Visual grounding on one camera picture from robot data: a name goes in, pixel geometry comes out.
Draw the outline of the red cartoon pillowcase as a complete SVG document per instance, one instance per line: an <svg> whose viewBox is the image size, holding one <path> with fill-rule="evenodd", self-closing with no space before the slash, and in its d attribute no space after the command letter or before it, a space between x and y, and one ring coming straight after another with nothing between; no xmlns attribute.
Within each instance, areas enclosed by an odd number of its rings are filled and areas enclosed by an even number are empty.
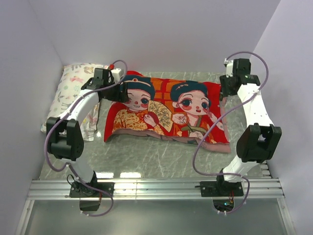
<svg viewBox="0 0 313 235"><path fill-rule="evenodd" d="M218 120L225 105L219 100L220 84L145 77L135 71L124 81L129 101L109 108L105 142L118 134L189 144L204 140L202 148L230 153L227 124Z"/></svg>

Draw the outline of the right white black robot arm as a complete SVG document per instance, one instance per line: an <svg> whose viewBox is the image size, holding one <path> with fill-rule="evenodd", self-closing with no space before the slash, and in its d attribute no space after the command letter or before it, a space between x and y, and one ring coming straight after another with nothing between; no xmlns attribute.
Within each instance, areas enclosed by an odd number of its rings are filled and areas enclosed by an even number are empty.
<svg viewBox="0 0 313 235"><path fill-rule="evenodd" d="M261 82L251 74L249 59L225 59L226 74L220 76L220 101L237 95L243 105L247 128L236 145L236 156L221 170L215 184L219 195L228 195L242 188L242 176L257 164L270 160L282 136L281 127L275 126L266 111Z"/></svg>

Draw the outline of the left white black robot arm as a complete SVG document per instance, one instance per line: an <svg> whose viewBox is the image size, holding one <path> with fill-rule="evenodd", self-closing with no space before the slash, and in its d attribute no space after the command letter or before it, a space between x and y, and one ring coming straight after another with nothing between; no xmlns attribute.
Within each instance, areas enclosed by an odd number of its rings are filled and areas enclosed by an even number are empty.
<svg viewBox="0 0 313 235"><path fill-rule="evenodd" d="M111 67L95 68L91 77L80 89L77 98L58 117L46 121L44 143L45 160L55 172L69 168L76 186L87 197L100 191L96 173L81 155L84 140L81 124L92 108L102 99L115 102L127 101L127 73L116 72Z"/></svg>

